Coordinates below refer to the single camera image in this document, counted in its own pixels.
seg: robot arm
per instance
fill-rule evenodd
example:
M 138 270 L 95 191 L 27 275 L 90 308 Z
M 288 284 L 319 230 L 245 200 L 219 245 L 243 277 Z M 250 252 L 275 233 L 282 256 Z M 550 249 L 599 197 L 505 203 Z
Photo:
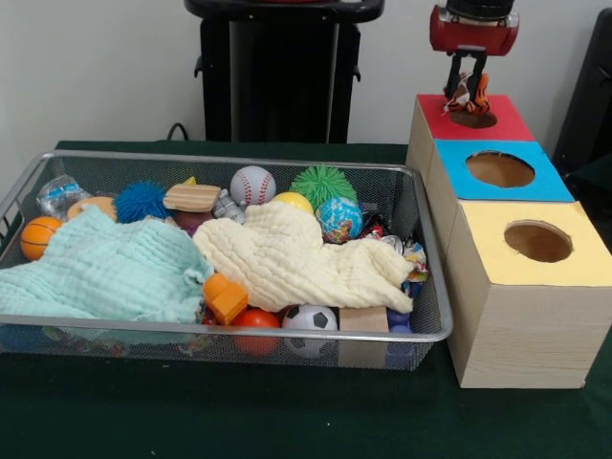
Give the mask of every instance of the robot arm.
M 452 55 L 452 66 L 445 89 L 447 98 L 455 94 L 461 81 L 461 62 L 474 57 L 476 64 L 468 80 L 470 100 L 474 100 L 489 55 L 506 55 L 518 36 L 518 14 L 514 0 L 448 0 L 435 6 L 429 24 L 429 40 L 434 51 Z

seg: textured towel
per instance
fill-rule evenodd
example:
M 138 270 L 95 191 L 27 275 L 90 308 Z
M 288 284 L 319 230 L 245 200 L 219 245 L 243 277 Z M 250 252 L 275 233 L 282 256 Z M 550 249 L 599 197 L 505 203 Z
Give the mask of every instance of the textured towel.
M 217 271 L 248 289 L 251 305 L 266 311 L 305 303 L 412 310 L 399 290 L 412 263 L 381 241 L 323 244 L 317 219 L 284 203 L 250 206 L 242 226 L 205 222 L 193 241 Z
M 40 261 L 0 271 L 0 314 L 193 323 L 212 273 L 183 231 L 90 207 Z

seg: metal mesh basket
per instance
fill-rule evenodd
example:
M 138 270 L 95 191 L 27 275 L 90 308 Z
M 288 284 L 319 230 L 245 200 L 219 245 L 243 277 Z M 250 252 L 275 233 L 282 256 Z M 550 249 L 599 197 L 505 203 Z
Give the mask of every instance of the metal mesh basket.
M 68 174 L 90 192 L 115 194 L 142 179 L 169 188 L 186 177 L 227 187 L 245 165 L 266 167 L 277 190 L 286 190 L 305 162 L 255 161 L 128 153 L 55 151 L 42 155 L 19 177 L 0 205 L 0 269 L 27 260 L 19 248 L 24 222 L 39 215 L 35 196 L 51 179 Z M 452 328 L 446 286 L 426 197 L 417 174 L 399 166 L 334 164 L 360 201 L 383 215 L 401 237 L 415 234 L 426 249 L 431 277 L 415 300 L 411 335 L 248 329 L 109 320 L 0 315 L 5 352 L 91 355 L 136 359 L 234 361 L 315 366 L 415 369 Z

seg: table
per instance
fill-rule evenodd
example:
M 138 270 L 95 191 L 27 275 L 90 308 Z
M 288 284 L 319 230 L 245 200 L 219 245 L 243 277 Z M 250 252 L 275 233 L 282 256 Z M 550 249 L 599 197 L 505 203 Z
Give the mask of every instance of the table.
M 61 142 L 402 163 L 405 145 Z M 583 390 L 461 390 L 437 344 L 413 373 L 0 356 L 0 457 L 612 457 L 612 338 Z

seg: cream white cloth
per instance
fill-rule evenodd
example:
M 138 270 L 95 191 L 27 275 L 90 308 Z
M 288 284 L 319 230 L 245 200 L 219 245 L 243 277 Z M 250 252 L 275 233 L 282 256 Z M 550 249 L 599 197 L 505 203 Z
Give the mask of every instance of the cream white cloth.
M 266 311 L 294 304 L 412 311 L 400 287 L 413 263 L 371 239 L 324 244 L 315 216 L 285 203 L 250 206 L 244 225 L 207 221 L 193 241 L 217 271 L 249 291 L 252 306 Z

